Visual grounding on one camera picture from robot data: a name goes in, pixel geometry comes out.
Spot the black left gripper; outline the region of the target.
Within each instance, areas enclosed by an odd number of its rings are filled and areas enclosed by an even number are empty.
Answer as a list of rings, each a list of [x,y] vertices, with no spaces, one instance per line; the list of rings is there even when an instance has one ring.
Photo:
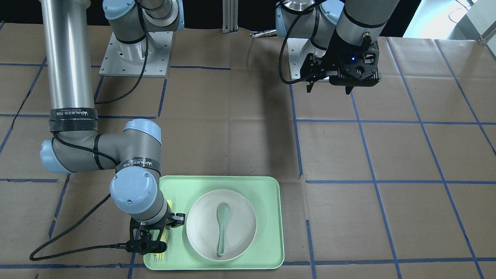
[[[314,83],[328,76],[332,85],[345,87],[346,94],[351,94],[354,87],[372,87],[381,81],[379,45],[372,41],[370,32],[363,32],[358,37],[358,45],[353,45],[335,31],[329,46],[331,66],[313,53],[308,53],[302,63],[300,76],[307,93],[312,91]],[[335,75],[331,75],[333,68],[337,71]]]

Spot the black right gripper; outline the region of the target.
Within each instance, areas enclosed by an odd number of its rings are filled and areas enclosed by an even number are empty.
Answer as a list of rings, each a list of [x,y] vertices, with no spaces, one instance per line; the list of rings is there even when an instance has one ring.
[[[128,251],[138,254],[161,253],[160,237],[164,228],[177,228],[184,226],[186,222],[185,213],[172,213],[167,211],[164,217],[154,224],[144,224],[131,218],[130,240],[128,241]]]

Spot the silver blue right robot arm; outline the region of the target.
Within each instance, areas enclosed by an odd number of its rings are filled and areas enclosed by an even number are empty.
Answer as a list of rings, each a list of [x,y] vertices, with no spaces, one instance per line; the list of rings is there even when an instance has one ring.
[[[142,79],[153,46],[149,31],[179,31],[184,28],[181,0],[105,0],[105,17],[112,25],[119,51],[128,61],[131,50],[143,58],[140,76],[128,93],[97,102],[91,82],[86,10],[90,0],[39,0],[48,62],[51,94],[49,128],[53,137],[43,141],[41,162],[53,173],[77,173],[115,169],[110,194],[85,214],[74,226],[37,248],[32,261],[98,248],[127,252],[165,252],[164,229],[184,225],[185,214],[173,213],[159,188],[161,176],[161,130],[151,120],[134,119],[118,134],[98,134],[95,104],[111,103],[128,96]],[[130,240],[122,244],[99,245],[39,257],[41,249],[79,226],[112,197],[116,206],[131,216]]]

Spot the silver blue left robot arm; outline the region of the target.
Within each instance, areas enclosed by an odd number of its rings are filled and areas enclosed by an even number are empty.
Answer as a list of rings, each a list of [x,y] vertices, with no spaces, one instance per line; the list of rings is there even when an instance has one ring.
[[[391,18],[397,0],[280,0],[276,33],[284,39],[278,58],[282,83],[305,82],[307,92],[324,79],[345,88],[372,87],[381,81],[377,38]],[[320,53],[307,51],[296,64],[298,75],[286,80],[282,59],[290,38],[306,39]]]

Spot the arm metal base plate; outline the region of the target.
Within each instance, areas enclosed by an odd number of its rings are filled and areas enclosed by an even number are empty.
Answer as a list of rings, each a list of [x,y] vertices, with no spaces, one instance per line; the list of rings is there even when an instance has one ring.
[[[291,81],[294,81],[301,77],[300,68],[308,53],[313,53],[319,58],[321,58],[326,53],[326,50],[321,50],[315,47],[311,43],[310,39],[305,38],[289,38],[287,41],[287,47]]]
[[[148,60],[143,77],[166,77],[174,32],[148,34]],[[135,44],[119,42],[112,34],[99,74],[114,77],[138,77],[141,74],[146,42]]]

